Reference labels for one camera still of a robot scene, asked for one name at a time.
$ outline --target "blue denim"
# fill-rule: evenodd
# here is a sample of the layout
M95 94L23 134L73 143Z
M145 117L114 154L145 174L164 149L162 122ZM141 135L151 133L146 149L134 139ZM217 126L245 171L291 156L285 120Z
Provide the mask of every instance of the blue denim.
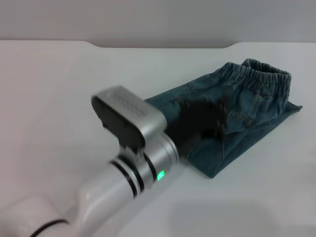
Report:
M217 101L230 98L224 141L205 138L186 159L210 178L275 129L291 114L300 111L288 101L291 74L254 59L241 65L226 63L213 73L147 99L175 121L181 100Z

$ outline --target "jeans seam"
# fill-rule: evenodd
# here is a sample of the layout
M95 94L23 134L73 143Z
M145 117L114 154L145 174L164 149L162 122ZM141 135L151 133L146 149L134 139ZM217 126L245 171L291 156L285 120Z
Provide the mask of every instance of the jeans seam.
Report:
M257 117L257 112L258 112L258 109L259 109L259 107L260 107L260 105L261 105L262 100L263 100L263 96L260 95L260 101L258 102L258 106L257 106L256 110L254 111L253 119L252 119L252 122L251 122L251 125L250 125L250 126L253 126L253 124L254 124L254 121L255 121L255 119L256 119L256 117Z
M188 88L190 89L190 91L191 91L193 94L196 93L196 90L195 90L195 88L194 88L194 86L193 86L193 84L192 84L191 82L188 82L188 83L187 83L187 86L188 86Z
M222 152L219 152L219 153L218 153L219 156L220 156L220 157L219 157L219 161L220 161L220 162L218 162L218 165L217 165L217 167L215 168L213 174L217 174L217 171L218 171L219 167L221 166L221 164L224 162L224 159L225 159L225 145L224 145L224 141L222 141L222 144L223 144L223 146L222 146Z
M229 117L234 119L234 120L241 120L245 122L247 127L251 127L253 123L253 119L251 119L249 116L243 114L243 113L238 113L238 112L230 112Z

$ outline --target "elastic waistband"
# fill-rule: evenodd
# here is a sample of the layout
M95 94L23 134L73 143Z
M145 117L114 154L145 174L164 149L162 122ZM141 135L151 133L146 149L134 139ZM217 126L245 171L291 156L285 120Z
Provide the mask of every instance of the elastic waistband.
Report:
M289 94L291 74L267 63L248 58L241 65L226 63L222 69L220 74L226 79L252 88L259 94Z

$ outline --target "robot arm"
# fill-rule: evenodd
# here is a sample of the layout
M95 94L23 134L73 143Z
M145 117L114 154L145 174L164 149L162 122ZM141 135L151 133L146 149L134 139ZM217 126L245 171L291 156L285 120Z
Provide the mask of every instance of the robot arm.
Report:
M187 138L201 131L222 131L211 122L217 107L207 107L203 115L206 127L195 123L199 116L179 119L167 130L164 115L125 88L118 86L92 97L92 106L103 127L118 137L120 153L102 174L78 192L78 214L74 222L62 218L47 198L33 196L10 205L0 212L0 234L4 237L87 237L115 212L131 202L155 181L162 178L179 160L178 150L187 146ZM191 104L180 116L197 111ZM187 136L180 134L188 126Z

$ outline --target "gray wall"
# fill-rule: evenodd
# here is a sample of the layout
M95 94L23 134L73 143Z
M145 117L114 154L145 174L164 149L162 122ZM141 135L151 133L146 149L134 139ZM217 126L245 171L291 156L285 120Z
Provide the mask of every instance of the gray wall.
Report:
M106 47L316 41L315 0L0 0L0 39Z

